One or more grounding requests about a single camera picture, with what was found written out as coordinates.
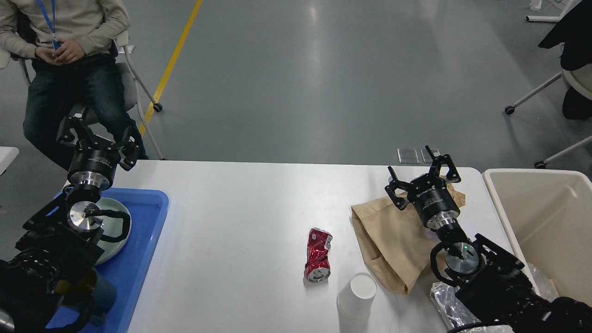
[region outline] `plate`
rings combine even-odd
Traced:
[[[117,210],[119,212],[126,212],[130,214],[130,211],[119,201],[111,199],[111,198],[101,198],[97,203],[100,209],[109,209],[109,210]],[[121,235],[121,219],[114,219],[112,217],[100,217],[103,219],[103,225],[101,226],[105,231],[103,234],[107,236],[117,237]],[[102,264],[106,262],[111,257],[113,257],[117,252],[121,250],[121,248],[126,244],[127,239],[130,237],[130,233],[127,234],[127,237],[120,242],[117,243],[109,243],[105,241],[99,241],[97,245],[104,249],[105,252],[101,255],[99,260],[96,262],[96,265]]]

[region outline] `trash bin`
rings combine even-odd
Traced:
[[[560,296],[592,305],[590,180],[542,169],[489,169],[483,178],[516,256],[545,273]]]

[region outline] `brown paper bag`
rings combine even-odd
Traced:
[[[465,205],[465,195],[452,184],[448,191],[458,207]],[[389,197],[352,206],[352,220],[368,268],[388,290],[409,294],[429,265],[436,234],[423,226],[412,204],[400,211]]]

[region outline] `red can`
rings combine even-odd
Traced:
[[[331,248],[330,233],[319,228],[312,228],[308,233],[308,261],[304,266],[304,277],[310,282],[321,282],[331,275],[329,267],[329,249]]]

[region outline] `yellow floor line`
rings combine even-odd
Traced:
[[[197,12],[200,10],[201,2],[202,2],[202,0],[197,0],[195,2],[195,6],[193,7],[193,10],[191,11],[191,15],[189,16],[189,19],[187,20],[187,23],[185,24],[185,28],[183,29],[183,33],[181,33],[179,41],[177,42],[177,46],[175,47],[175,50],[173,51],[173,55],[170,57],[168,65],[166,65],[165,73],[162,75],[162,78],[160,79],[160,83],[158,83],[158,88],[156,88],[156,92],[154,93],[154,100],[157,103],[160,100],[160,96],[162,95],[162,92],[165,90],[166,83],[169,81],[170,73],[173,71],[173,68],[175,67],[175,63],[177,62],[177,58],[179,57],[179,54],[181,53],[181,49],[183,49],[183,44],[185,44],[185,40],[187,39],[187,35],[189,34],[189,30],[191,29],[191,26],[193,25],[193,21],[195,20],[195,16],[197,15]],[[152,119],[153,114],[154,114],[154,108],[153,108],[152,102],[150,102],[150,105],[148,105],[148,109],[146,109],[146,112],[144,113],[144,116],[146,118],[146,123],[150,123],[150,119]],[[144,132],[146,131],[146,129],[144,128],[144,124],[140,124],[139,130],[140,130],[140,134],[144,135]]]

